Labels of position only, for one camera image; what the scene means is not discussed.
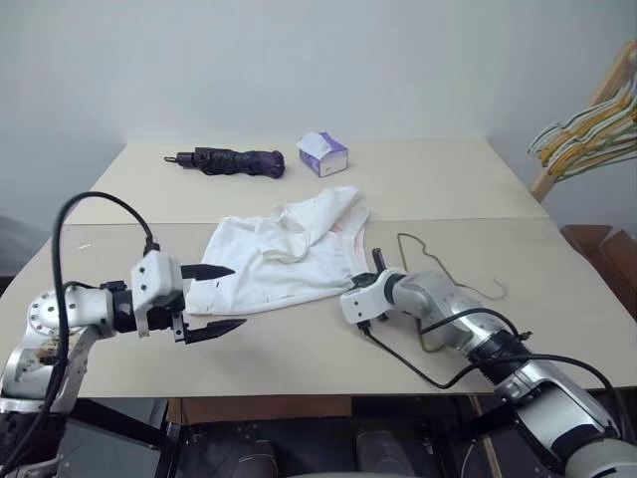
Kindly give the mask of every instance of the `black floor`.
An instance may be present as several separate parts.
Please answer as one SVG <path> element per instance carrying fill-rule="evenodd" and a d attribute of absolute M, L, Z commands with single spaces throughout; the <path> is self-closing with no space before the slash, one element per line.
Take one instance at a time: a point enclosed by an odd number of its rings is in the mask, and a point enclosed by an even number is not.
<path fill-rule="evenodd" d="M 628 400 L 635 389 L 624 392 Z M 485 411 L 500 402 L 481 396 Z M 474 416 L 464 396 L 356 397 L 351 418 L 305 418 L 214 423 L 187 428 L 178 477 L 230 478 L 238 459 L 256 440 L 276 449 L 281 477 L 305 473 L 356 471 L 354 440 L 360 429 L 390 430 L 401 442 L 421 477 L 460 477 L 470 443 L 449 439 L 449 431 Z M 555 476 L 514 430 L 492 435 L 502 475 L 517 478 Z M 464 478 L 493 476 L 485 449 L 478 442 L 467 459 Z"/>

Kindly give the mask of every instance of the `table surface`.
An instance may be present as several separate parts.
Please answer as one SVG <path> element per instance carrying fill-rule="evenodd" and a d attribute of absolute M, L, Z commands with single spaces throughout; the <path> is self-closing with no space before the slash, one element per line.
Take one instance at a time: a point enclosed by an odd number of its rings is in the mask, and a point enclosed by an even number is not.
<path fill-rule="evenodd" d="M 426 220 L 547 217 L 483 139 L 352 142 L 349 168 L 319 178 L 299 160 L 293 144 L 224 144 L 236 150 L 280 150 L 281 179 L 206 176 L 165 162 L 193 144 L 128 145 L 93 187 L 131 204 L 149 223 L 216 223 L 224 216 L 269 215 L 280 203 L 308 199 L 324 188 L 355 185 L 371 219 Z M 101 200 L 84 201 L 69 224 L 127 224 L 125 211 Z"/>
<path fill-rule="evenodd" d="M 164 251 L 183 263 L 197 262 L 214 224 L 154 224 Z M 366 249 L 381 247 L 400 265 L 396 233 L 427 242 L 456 279 L 497 294 L 496 277 L 509 294 L 483 301 L 513 320 L 534 352 L 583 359 L 617 386 L 637 384 L 637 328 L 594 269 L 564 241 L 548 218 L 373 221 Z M 127 279 L 139 259 L 143 235 L 136 225 L 67 226 L 63 241 L 65 280 L 98 284 Z M 420 248 L 405 242 L 411 271 L 435 268 Z M 24 332 L 30 301 L 51 287 L 49 245 L 35 256 L 0 300 L 6 357 Z M 395 358 L 367 342 L 347 324 L 337 298 L 248 317 L 249 322 L 215 341 L 185 346 L 170 331 L 150 338 L 118 335 L 91 352 L 81 396 L 221 396 L 331 393 L 487 392 L 478 372 L 451 390 L 422 381 Z M 210 317 L 187 320 L 197 326 Z M 413 318 L 375 323 L 375 333 L 440 381 L 466 364 L 454 351 L 422 352 Z M 585 371 L 568 368 L 582 386 L 599 387 Z"/>

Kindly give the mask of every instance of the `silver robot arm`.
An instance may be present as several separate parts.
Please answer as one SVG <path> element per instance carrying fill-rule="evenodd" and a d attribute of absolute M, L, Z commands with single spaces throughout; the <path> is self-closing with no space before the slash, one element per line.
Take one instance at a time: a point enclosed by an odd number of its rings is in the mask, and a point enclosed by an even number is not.
<path fill-rule="evenodd" d="M 482 307 L 438 272 L 387 269 L 372 280 L 340 298 L 345 318 L 353 324 L 397 310 L 419 318 L 425 330 Z M 503 322 L 480 312 L 432 330 L 427 342 L 453 348 L 473 363 L 531 354 Z M 551 362 L 525 359 L 479 369 L 513 409 L 515 426 L 551 470 L 573 478 L 637 476 L 637 447 L 620 440 L 606 409 Z"/>
<path fill-rule="evenodd" d="M 27 310 L 27 330 L 0 376 L 0 476 L 53 476 L 61 456 L 68 414 L 73 410 L 96 341 L 116 333 L 170 328 L 176 342 L 186 344 L 220 337 L 243 324 L 233 319 L 189 330 L 183 322 L 183 279 L 220 278 L 234 271 L 218 266 L 189 265 L 158 250 L 149 251 L 131 269 L 131 287 L 123 281 L 99 288 L 70 285 L 65 291 L 69 321 L 69 354 L 60 391 L 46 416 L 40 415 L 57 361 L 59 311 L 55 291 L 37 297 Z M 39 420 L 35 431 L 29 432 Z M 17 462 L 5 464 L 28 437 Z"/>

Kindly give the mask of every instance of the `tissue box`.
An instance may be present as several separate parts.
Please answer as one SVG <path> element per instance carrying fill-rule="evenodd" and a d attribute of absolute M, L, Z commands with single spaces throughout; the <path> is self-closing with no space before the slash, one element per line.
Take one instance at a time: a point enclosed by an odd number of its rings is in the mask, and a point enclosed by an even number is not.
<path fill-rule="evenodd" d="M 309 132 L 297 142 L 301 161 L 318 177 L 347 169 L 348 150 L 326 132 Z"/>

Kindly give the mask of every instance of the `wooden rack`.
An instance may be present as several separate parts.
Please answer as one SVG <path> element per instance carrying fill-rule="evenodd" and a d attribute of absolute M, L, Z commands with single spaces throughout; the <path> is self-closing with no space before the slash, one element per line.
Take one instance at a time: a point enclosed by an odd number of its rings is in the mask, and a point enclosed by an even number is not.
<path fill-rule="evenodd" d="M 589 107 L 612 99 L 619 89 L 625 85 L 631 75 L 637 73 L 637 40 L 623 46 L 612 68 L 606 74 L 594 95 L 590 99 Z M 542 202 L 550 190 L 555 186 L 558 176 L 550 174 L 549 168 L 544 167 L 531 186 L 531 194 Z"/>

